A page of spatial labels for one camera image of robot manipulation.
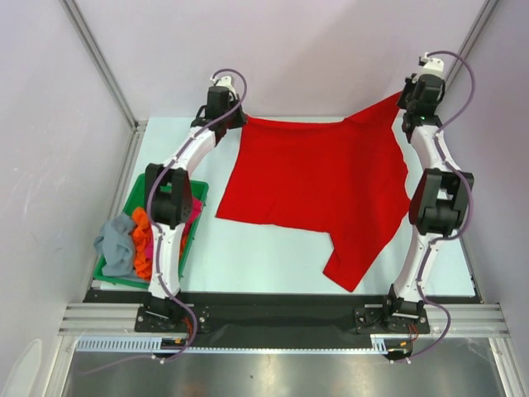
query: metal plate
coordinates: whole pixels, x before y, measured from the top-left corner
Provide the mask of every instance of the metal plate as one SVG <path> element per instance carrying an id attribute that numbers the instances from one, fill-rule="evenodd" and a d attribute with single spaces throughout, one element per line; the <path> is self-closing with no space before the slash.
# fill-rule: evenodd
<path id="1" fill-rule="evenodd" d="M 417 344 L 417 349 L 424 345 Z M 76 353 L 80 371 L 123 358 Z M 187 354 L 174 363 L 129 361 L 69 378 L 64 397 L 332 396 L 502 397 L 487 339 L 450 339 L 411 365 L 380 355 Z"/>
<path id="2" fill-rule="evenodd" d="M 355 325 L 356 331 L 359 334 L 409 334 L 407 323 L 402 322 L 383 325 L 380 322 L 382 318 L 382 308 L 356 308 L 355 309 Z M 421 321 L 417 322 L 417 330 L 421 334 L 430 333 L 430 325 L 428 323 L 427 311 L 423 309 Z"/>

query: green plastic crate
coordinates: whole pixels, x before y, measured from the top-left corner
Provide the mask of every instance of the green plastic crate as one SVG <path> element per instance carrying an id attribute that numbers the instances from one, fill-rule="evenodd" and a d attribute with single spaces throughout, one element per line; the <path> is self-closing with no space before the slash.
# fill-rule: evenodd
<path id="1" fill-rule="evenodd" d="M 169 186 L 163 187 L 162 191 L 168 191 L 170 189 Z M 194 198 L 199 199 L 202 201 L 202 203 L 205 205 L 206 203 L 206 197 L 207 197 L 207 190 L 209 189 L 209 186 L 206 182 L 198 182 L 196 180 L 191 181 L 191 192 L 193 193 Z M 127 199 L 125 203 L 125 207 L 123 209 L 123 212 L 126 213 L 128 216 L 131 216 L 134 210 L 138 207 L 144 207 L 145 204 L 145 174 L 141 174 L 138 176 L 138 179 L 134 183 L 134 188 L 132 188 L 131 195 Z M 185 262 L 188 259 L 189 250 L 191 249 L 191 244 L 193 242 L 193 238 L 195 235 L 195 232 L 197 231 L 198 221 L 200 221 L 200 217 L 198 217 L 195 222 L 193 222 L 193 225 L 191 226 L 191 230 L 189 231 L 189 237 L 188 237 L 188 243 L 185 246 L 185 249 L 183 250 L 183 255 L 180 258 L 179 263 L 179 278 L 182 277 L 183 269 L 185 267 Z M 130 287 L 136 287 L 136 288 L 143 288 L 147 289 L 149 288 L 149 283 L 142 282 L 142 281 L 134 281 L 134 280 L 128 280 L 128 279 L 122 279 L 120 277 L 107 277 L 102 274 L 102 268 L 107 264 L 107 261 L 105 261 L 105 257 L 101 256 L 99 258 L 99 262 L 96 265 L 96 269 L 93 272 L 93 278 L 96 280 L 102 280 L 102 281 L 108 281 L 113 284 L 122 284 L 122 285 L 129 285 Z"/>

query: red cloth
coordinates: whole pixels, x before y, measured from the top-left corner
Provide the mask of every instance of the red cloth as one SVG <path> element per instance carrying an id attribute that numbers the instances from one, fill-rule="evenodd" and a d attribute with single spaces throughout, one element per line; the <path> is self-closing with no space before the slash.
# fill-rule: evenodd
<path id="1" fill-rule="evenodd" d="M 323 273 L 353 291 L 407 213 L 398 94 L 342 122 L 248 117 L 219 218 L 329 232 Z"/>

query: white work surface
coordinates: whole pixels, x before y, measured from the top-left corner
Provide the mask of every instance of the white work surface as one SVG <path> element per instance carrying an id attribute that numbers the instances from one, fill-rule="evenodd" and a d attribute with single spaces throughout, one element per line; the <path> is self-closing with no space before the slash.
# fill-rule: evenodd
<path id="1" fill-rule="evenodd" d="M 334 122 L 336 117 L 281 117 L 286 121 Z M 129 193 L 149 163 L 166 160 L 189 133 L 191 118 L 153 117 L 149 120 L 133 171 Z M 400 130 L 393 124 L 409 169 L 406 190 L 412 197 L 422 175 L 419 159 Z M 322 271 L 332 252 L 327 233 L 268 225 L 253 225 L 215 218 L 217 208 L 236 163 L 241 130 L 229 131 L 192 175 L 209 184 L 203 210 L 188 256 L 184 291 L 348 294 Z M 353 294 L 386 294 L 406 258 L 412 227 L 403 219 L 393 240 L 380 252 Z M 469 270 L 459 242 L 446 243 L 439 252 L 427 293 L 474 296 Z"/>

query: white wall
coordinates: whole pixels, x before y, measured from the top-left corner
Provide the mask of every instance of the white wall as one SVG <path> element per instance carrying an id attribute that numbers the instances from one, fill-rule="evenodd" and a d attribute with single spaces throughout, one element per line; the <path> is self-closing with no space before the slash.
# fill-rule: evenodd
<path id="1" fill-rule="evenodd" d="M 42 386 L 130 131 L 59 1 L 0 2 L 0 48 L 1 394 L 36 338 Z"/>
<path id="2" fill-rule="evenodd" d="M 475 213 L 467 238 L 477 279 L 489 302 L 500 302 L 529 371 L 529 2 L 504 0 L 472 51 L 474 102 L 446 140 L 458 164 L 474 172 Z M 464 71 L 446 95 L 449 117 L 466 100 Z"/>
<path id="3" fill-rule="evenodd" d="M 458 50 L 484 0 L 78 0 L 139 118 L 194 116 L 221 67 L 256 116 L 344 116 Z"/>

